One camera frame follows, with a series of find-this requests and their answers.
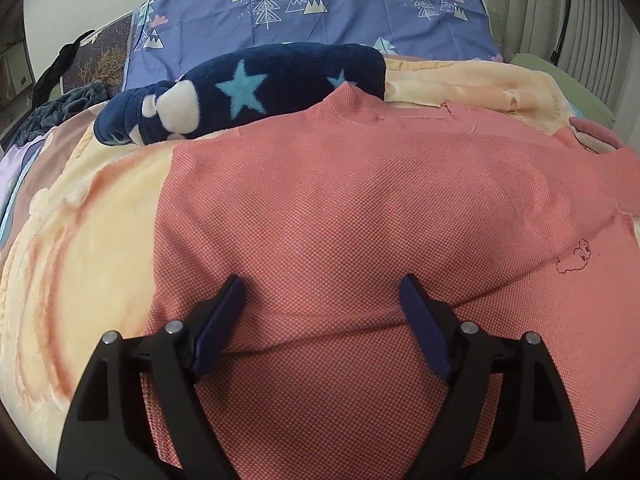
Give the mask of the pink knit shirt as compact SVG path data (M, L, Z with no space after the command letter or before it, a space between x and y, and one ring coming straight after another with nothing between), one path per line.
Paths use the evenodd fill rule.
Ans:
M639 157L491 110L343 86L176 144L149 330L231 274L247 305L198 383L243 479L398 479L446 394L398 302L415 275L488 333L540 333L595 463L639 400Z

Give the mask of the folded pink clothes stack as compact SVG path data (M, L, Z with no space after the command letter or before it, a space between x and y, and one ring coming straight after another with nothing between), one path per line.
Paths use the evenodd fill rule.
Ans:
M572 117L577 141L597 154L611 153L625 146L624 141L611 129L591 119Z

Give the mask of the peach fleece blanket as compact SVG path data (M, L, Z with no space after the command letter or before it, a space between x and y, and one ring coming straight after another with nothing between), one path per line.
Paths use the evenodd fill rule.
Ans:
M539 70L485 61L389 58L385 99L488 108L544 133L575 115ZM105 146L93 106L49 136L17 196L1 252L1 397L14 416L70 404L100 330L143 330L154 292L153 238L171 148Z

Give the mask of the lilac printed bed sheet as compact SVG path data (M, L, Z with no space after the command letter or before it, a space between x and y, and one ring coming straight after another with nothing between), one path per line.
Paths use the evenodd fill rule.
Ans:
M54 128L23 146L13 145L1 161L1 241L8 237L10 212L20 185Z

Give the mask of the teal knitted cloth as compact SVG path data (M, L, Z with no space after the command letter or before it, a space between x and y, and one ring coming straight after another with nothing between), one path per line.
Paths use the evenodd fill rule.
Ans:
M13 145L23 146L51 128L62 125L66 120L107 100L107 86L100 80L70 90L28 113L1 141L1 146L4 150Z

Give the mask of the green pillow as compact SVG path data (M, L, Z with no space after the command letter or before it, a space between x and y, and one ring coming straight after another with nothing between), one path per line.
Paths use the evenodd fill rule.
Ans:
M525 18L520 18L518 15L515 18L511 15L503 16L493 6L488 6L487 10L492 36L506 57L506 62L550 75L570 103L570 108L576 116L594 120L608 128L614 126L615 118L612 110L581 82L545 58L526 50L520 51L525 32Z

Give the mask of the navy star plush blanket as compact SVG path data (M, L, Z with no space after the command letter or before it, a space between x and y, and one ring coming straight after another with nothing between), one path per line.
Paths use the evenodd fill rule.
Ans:
M382 99L386 63L361 44L290 42L212 58L177 80L125 90L96 116L107 146L150 145L306 110L347 82Z

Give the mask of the dark floral pillow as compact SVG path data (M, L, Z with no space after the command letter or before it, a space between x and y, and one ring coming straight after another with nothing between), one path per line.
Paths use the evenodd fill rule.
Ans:
M127 13L82 40L72 66L62 76L62 91L99 80L108 96L117 94L124 80L130 24L131 13Z

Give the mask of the blue tree print pillow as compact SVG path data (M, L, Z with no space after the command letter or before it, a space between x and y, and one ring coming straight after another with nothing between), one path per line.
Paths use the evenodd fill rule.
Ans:
M483 0L148 0L131 18L124 88L229 52L310 41L439 61L502 56Z

